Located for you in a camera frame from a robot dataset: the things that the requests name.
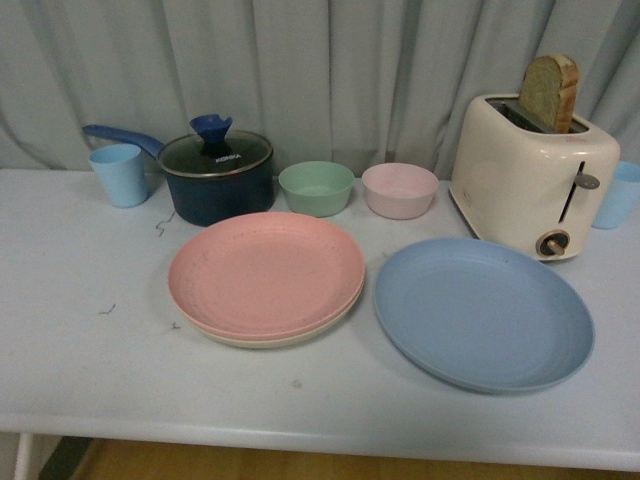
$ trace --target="green bowl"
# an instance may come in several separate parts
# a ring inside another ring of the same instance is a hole
[[[344,210],[353,187],[353,172],[332,162],[303,162],[285,168],[278,183],[292,212],[329,217]]]

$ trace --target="toast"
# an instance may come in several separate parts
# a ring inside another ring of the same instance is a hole
[[[579,71],[566,55],[546,55],[527,67],[518,102],[556,133],[568,133]]]

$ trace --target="pink plate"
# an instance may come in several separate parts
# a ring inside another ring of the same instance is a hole
[[[245,347],[309,338],[355,303],[365,262],[342,229],[297,213],[254,213],[206,228],[169,267],[169,292],[200,331]]]

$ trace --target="saucepan handle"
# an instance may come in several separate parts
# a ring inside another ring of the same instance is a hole
[[[132,143],[139,146],[156,160],[164,144],[144,133],[130,132],[119,128],[106,127],[104,125],[86,125],[82,131],[92,137],[105,138],[123,143]]]

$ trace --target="table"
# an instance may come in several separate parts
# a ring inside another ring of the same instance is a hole
[[[380,266],[416,241],[471,234],[441,184],[414,220],[373,214],[357,181],[327,220],[358,242],[365,286],[319,337],[246,350],[181,316],[166,273],[202,227],[166,182],[111,207],[91,172],[0,170],[0,431],[640,471],[640,210],[549,266],[583,297],[593,354],[567,381],[496,396],[408,361],[373,309]],[[274,211],[286,211],[281,194]]]

